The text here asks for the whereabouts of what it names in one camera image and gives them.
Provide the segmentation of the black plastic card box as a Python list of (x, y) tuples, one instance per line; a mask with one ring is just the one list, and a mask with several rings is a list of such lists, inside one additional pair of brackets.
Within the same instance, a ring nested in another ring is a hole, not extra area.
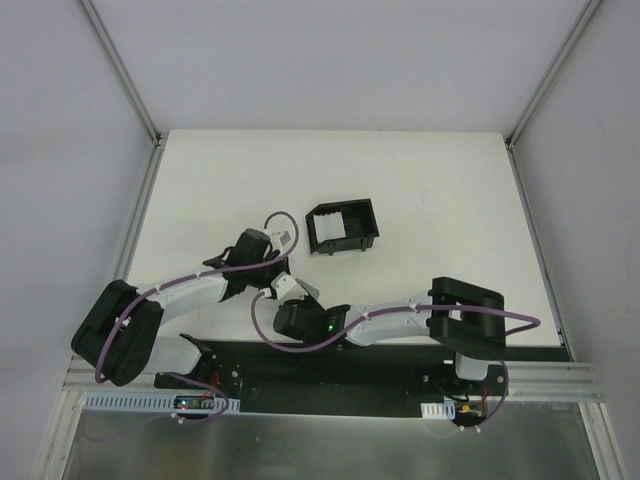
[(366, 251), (380, 235), (370, 198), (318, 204), (305, 224), (312, 255)]

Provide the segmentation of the green leather card holder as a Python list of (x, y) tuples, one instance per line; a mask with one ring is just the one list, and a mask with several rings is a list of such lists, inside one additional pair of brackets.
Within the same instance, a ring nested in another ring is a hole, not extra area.
[(315, 300), (319, 299), (320, 292), (317, 288), (313, 287), (302, 279), (297, 278), (296, 281), (307, 292), (308, 295), (310, 295)]

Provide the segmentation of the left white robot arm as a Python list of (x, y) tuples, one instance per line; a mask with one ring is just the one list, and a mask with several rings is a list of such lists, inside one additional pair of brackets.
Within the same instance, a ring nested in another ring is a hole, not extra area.
[(160, 327), (246, 288), (264, 289), (289, 271), (288, 255), (299, 235), (248, 228), (236, 244), (193, 273), (138, 288), (110, 282), (71, 340), (71, 349), (95, 368), (96, 381), (123, 386), (142, 373), (176, 374), (188, 388), (215, 380), (213, 353), (188, 334), (160, 337)]

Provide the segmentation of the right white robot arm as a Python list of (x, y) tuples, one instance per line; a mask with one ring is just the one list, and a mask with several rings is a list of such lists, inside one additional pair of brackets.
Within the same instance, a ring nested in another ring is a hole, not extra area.
[(311, 353), (335, 343), (369, 347), (387, 340), (428, 337), (454, 352), (452, 387), (461, 394), (481, 388), (491, 362), (506, 354), (502, 294), (450, 277), (406, 300), (374, 306), (324, 308), (289, 274), (271, 283), (279, 303), (273, 330), (303, 343)]

